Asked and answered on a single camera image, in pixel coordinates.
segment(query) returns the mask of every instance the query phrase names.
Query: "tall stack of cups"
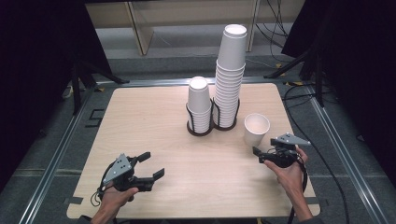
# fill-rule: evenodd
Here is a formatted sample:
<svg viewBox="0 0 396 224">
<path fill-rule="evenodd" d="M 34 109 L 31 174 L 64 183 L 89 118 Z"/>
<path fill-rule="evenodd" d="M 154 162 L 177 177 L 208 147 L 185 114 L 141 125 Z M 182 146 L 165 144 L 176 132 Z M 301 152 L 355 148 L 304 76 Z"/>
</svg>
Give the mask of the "tall stack of cups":
<svg viewBox="0 0 396 224">
<path fill-rule="evenodd" d="M 215 127 L 227 130 L 236 123 L 239 90 L 245 71 L 247 29 L 238 24 L 224 29 L 216 67 Z"/>
<path fill-rule="evenodd" d="M 209 87 L 204 77 L 193 77 L 189 85 L 189 99 L 187 102 L 187 128 L 194 135 L 205 135 L 211 131 L 212 101 Z"/>
</svg>

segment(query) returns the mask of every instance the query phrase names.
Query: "black wire cup holder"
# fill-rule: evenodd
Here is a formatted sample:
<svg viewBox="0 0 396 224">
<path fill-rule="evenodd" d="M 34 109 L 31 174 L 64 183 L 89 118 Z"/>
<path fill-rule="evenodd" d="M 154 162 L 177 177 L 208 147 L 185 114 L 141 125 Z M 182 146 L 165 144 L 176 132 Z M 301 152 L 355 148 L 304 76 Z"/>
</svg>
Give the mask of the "black wire cup holder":
<svg viewBox="0 0 396 224">
<path fill-rule="evenodd" d="M 209 99 L 209 100 L 210 100 L 210 102 L 211 102 L 210 114 L 209 114 L 209 116 L 210 116 L 210 119 L 209 119 L 209 128 L 208 128 L 208 130 L 207 130 L 206 132 L 204 132 L 204 133 L 197 133 L 197 132 L 195 131 L 194 116 L 192 115 L 191 111 L 189 110 L 188 104 L 186 104 L 187 112 L 189 112 L 189 116 L 190 116 L 190 118 L 191 118 L 191 127 L 192 127 L 192 128 L 190 128 L 190 122 L 187 121 L 187 130 L 189 131 L 190 134 L 192 134 L 192 135 L 194 135 L 194 136 L 205 136 L 205 135 L 208 135 L 209 133 L 211 133 L 212 130 L 213 130 L 213 127 L 214 127 L 214 122 L 213 122 L 213 104 L 214 104 L 215 101 L 212 101 L 212 99 Z"/>
<path fill-rule="evenodd" d="M 235 112 L 235 118 L 233 119 L 233 124 L 230 127 L 220 127 L 220 108 L 219 106 L 216 104 L 215 102 L 215 98 L 213 98 L 213 107 L 215 106 L 216 109 L 218 110 L 218 122 L 217 124 L 215 122 L 213 122 L 213 126 L 215 129 L 219 130 L 219 131 L 230 131 L 231 129 L 233 129 L 236 125 L 236 116 L 238 115 L 238 111 L 239 111 L 239 106 L 241 104 L 240 99 L 238 99 L 238 107 L 236 108 L 236 112 Z"/>
</svg>

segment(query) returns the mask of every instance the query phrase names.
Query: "wooden tabletop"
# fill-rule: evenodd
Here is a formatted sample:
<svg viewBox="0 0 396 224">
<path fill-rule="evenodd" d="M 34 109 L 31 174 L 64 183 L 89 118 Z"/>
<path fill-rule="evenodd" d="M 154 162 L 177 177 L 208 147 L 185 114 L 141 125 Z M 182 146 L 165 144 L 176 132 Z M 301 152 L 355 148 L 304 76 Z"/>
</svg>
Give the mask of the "wooden tabletop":
<svg viewBox="0 0 396 224">
<path fill-rule="evenodd" d="M 214 97 L 215 86 L 210 85 Z M 243 139 L 244 118 L 261 113 L 271 122 L 259 145 L 271 148 L 270 138 L 292 133 L 274 84 L 243 84 L 236 126 L 230 131 L 213 130 L 202 137 L 187 130 L 188 86 L 125 88 L 114 91 L 92 145 L 67 215 L 93 216 L 97 207 L 91 196 L 99 187 L 107 166 L 121 153 L 151 158 L 135 167 L 138 177 L 152 176 L 165 168 L 152 191 L 140 192 L 124 205 L 118 217 L 204 218 L 287 217 L 291 204 L 276 176 L 258 162 Z M 310 181 L 305 197 L 315 198 Z M 309 205 L 319 213 L 317 203 Z"/>
</svg>

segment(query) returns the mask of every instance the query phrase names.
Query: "gray floor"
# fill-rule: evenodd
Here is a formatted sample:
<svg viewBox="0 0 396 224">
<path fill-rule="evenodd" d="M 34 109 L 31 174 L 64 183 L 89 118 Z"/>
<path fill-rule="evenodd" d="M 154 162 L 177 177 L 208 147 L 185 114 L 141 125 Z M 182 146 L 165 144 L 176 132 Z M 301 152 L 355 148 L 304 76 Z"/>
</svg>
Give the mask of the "gray floor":
<svg viewBox="0 0 396 224">
<path fill-rule="evenodd" d="M 132 30 L 102 29 L 97 32 L 113 73 L 118 77 L 131 80 L 131 83 L 124 87 L 133 87 L 175 85 L 186 83 L 186 78 L 194 76 L 214 77 L 223 28 L 224 26 L 221 25 L 156 28 L 148 55 L 143 57 L 137 53 Z M 285 24 L 285 28 L 288 30 L 290 24 Z M 278 36 L 276 41 L 282 44 L 284 38 Z M 269 41 L 263 38 L 256 29 L 252 51 L 247 53 L 244 82 L 273 82 L 278 86 L 282 97 L 287 91 L 290 91 L 289 97 L 308 94 L 310 92 L 308 87 L 291 89 L 291 86 L 285 85 L 285 82 L 299 81 L 300 65 L 280 78 L 262 77 L 274 72 L 277 63 L 285 64 L 279 59 L 285 62 L 291 60 L 280 54 L 279 47 L 271 47 Z M 42 192 L 42 197 L 40 197 L 42 201 L 36 201 L 36 213 L 33 214 L 33 218 L 29 219 L 33 220 L 33 223 L 76 222 L 66 216 L 67 202 L 73 196 L 98 130 L 97 127 L 87 127 L 96 123 L 96 120 L 90 119 L 90 115 L 96 109 L 106 110 L 111 93 L 118 87 L 101 76 L 95 76 L 95 78 L 103 90 L 82 92 L 87 100 L 84 101 L 86 104 L 78 118 L 72 115 L 72 97 L 65 98 L 64 102 L 59 104 L 57 113 L 49 118 L 47 126 L 43 127 L 45 134 L 33 143 L 20 167 L 0 195 L 0 223 L 20 222 L 35 192 Z M 319 216 L 325 223 L 346 223 L 347 208 L 349 223 L 386 223 L 387 221 L 394 223 L 396 189 L 390 184 L 370 149 L 356 138 L 359 131 L 356 130 L 342 105 L 337 103 L 332 89 L 325 88 L 324 91 L 326 93 L 323 110 L 318 110 L 315 100 L 309 96 L 285 101 L 285 106 L 290 109 L 293 132 L 302 138 L 309 138 L 316 146 L 304 149 L 310 158 L 307 170 L 321 205 Z M 348 164 L 345 164 L 342 154 L 334 145 L 329 130 L 324 127 L 321 113 L 329 116 L 348 157 L 352 158 Z M 97 111 L 94 115 L 102 117 L 103 114 L 103 111 Z M 76 121 L 75 127 L 69 126 L 71 120 Z M 69 130 L 72 130 L 71 137 L 66 141 L 65 133 Z M 45 185 L 48 188 L 38 189 L 37 186 L 42 186 L 40 183 L 42 176 L 46 170 L 49 170 L 49 165 L 54 163 L 52 158 L 63 148 L 64 151 L 59 155 L 60 161 L 55 162 L 56 173 Z M 357 167 L 362 182 L 356 182 L 356 178 L 359 179 L 359 177 L 351 175 L 350 166 Z M 332 174 L 339 182 L 341 190 L 337 187 Z M 372 200 L 367 200 L 365 198 L 367 195 L 372 196 Z M 264 217 L 263 219 L 271 223 L 287 222 L 285 217 Z"/>
</svg>

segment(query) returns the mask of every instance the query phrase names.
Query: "hand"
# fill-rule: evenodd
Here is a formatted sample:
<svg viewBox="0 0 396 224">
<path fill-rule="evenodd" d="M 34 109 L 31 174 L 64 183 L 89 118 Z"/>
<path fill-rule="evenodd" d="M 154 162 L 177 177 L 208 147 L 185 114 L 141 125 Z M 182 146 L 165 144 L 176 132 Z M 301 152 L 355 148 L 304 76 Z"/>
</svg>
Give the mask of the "hand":
<svg viewBox="0 0 396 224">
<path fill-rule="evenodd" d="M 139 191 L 138 188 L 131 188 L 125 191 L 118 191 L 114 187 L 106 187 L 105 194 L 102 198 L 101 206 L 92 218 L 92 224 L 107 223 L 120 211 L 127 202 L 134 199 L 134 195 Z"/>
<path fill-rule="evenodd" d="M 296 148 L 296 151 L 300 154 L 301 160 L 306 163 L 308 156 L 300 148 Z M 299 221 L 312 218 L 313 216 L 304 197 L 303 172 L 300 164 L 295 162 L 287 168 L 280 168 L 271 161 L 264 161 L 264 164 L 276 174 L 277 182 L 285 189 Z"/>
</svg>

